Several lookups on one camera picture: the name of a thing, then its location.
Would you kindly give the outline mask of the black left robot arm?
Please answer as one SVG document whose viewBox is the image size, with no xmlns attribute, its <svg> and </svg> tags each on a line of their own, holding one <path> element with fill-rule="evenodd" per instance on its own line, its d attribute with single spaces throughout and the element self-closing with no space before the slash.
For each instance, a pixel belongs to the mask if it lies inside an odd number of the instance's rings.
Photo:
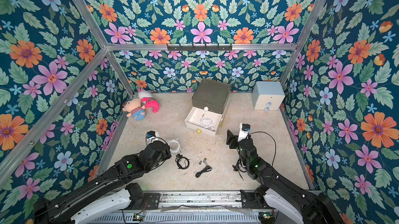
<svg viewBox="0 0 399 224">
<path fill-rule="evenodd" d="M 74 224 L 76 221 L 72 217 L 84 207 L 122 186 L 127 186 L 129 193 L 137 192 L 141 197 L 141 189 L 136 183 L 130 186 L 130 182 L 158 168 L 170 158 L 169 145 L 156 140 L 141 152 L 122 157 L 103 174 L 73 192 L 53 200 L 37 201 L 34 204 L 33 221 L 35 224 Z"/>
</svg>

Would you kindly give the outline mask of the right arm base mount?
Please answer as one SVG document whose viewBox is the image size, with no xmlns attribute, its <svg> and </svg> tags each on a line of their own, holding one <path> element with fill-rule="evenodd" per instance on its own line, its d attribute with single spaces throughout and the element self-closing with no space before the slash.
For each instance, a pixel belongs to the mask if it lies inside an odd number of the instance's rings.
<svg viewBox="0 0 399 224">
<path fill-rule="evenodd" d="M 267 206 L 264 199 L 265 192 L 268 190 L 266 186 L 260 185 L 254 191 L 240 190 L 242 208 L 262 209 Z"/>
</svg>

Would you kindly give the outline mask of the white earphones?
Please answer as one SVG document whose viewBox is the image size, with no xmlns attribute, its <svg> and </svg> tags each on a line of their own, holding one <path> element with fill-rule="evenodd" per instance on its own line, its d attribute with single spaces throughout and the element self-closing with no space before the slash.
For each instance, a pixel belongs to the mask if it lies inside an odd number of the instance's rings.
<svg viewBox="0 0 399 224">
<path fill-rule="evenodd" d="M 210 118 L 201 118 L 200 125 L 203 129 L 211 130 L 214 127 L 213 120 Z"/>
<path fill-rule="evenodd" d="M 181 152 L 181 145 L 177 138 L 171 139 L 167 142 L 170 148 L 170 153 L 178 154 Z"/>
</svg>

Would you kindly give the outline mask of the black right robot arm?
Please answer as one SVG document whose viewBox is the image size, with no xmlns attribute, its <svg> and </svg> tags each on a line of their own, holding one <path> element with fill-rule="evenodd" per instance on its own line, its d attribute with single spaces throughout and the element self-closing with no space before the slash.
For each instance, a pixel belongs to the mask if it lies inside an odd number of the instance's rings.
<svg viewBox="0 0 399 224">
<path fill-rule="evenodd" d="M 296 224 L 344 223 L 328 196 L 297 186 L 261 158 L 250 132 L 241 130 L 239 135 L 234 135 L 228 130 L 226 144 L 238 152 L 238 164 L 247 175 L 260 183 L 255 193 L 258 205 L 270 206 Z"/>
</svg>

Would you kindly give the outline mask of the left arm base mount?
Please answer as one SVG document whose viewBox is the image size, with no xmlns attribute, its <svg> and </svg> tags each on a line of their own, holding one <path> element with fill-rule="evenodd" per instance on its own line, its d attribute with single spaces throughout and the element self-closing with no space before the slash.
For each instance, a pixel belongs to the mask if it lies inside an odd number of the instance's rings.
<svg viewBox="0 0 399 224">
<path fill-rule="evenodd" d="M 158 209 L 161 194 L 144 192 L 138 183 L 131 183 L 125 187 L 128 191 L 130 203 L 125 210 L 153 210 Z"/>
</svg>

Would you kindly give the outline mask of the grey top drawer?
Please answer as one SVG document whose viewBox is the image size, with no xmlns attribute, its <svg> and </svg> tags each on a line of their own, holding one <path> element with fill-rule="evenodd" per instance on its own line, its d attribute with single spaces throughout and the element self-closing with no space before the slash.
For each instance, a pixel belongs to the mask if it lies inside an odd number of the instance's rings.
<svg viewBox="0 0 399 224">
<path fill-rule="evenodd" d="M 217 113 L 217 114 L 223 114 L 224 110 L 226 108 L 227 102 L 226 101 L 211 101 L 211 102 L 206 102 L 206 101 L 200 101 L 200 100 L 192 100 L 192 104 L 194 107 L 199 108 L 199 109 L 205 109 L 208 107 L 208 111 Z"/>
</svg>

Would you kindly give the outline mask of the white drawer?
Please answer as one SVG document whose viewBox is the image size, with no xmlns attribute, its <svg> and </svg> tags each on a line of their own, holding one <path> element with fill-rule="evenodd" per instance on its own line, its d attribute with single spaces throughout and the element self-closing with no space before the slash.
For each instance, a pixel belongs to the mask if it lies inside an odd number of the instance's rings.
<svg viewBox="0 0 399 224">
<path fill-rule="evenodd" d="M 201 118 L 210 118 L 213 120 L 214 127 L 211 130 L 203 129 L 200 125 Z M 217 114 L 211 111 L 205 111 L 196 107 L 192 107 L 190 113 L 185 119 L 185 125 L 187 128 L 195 131 L 200 130 L 202 134 L 209 135 L 212 137 L 216 136 L 219 125 L 223 121 L 223 114 Z"/>
</svg>

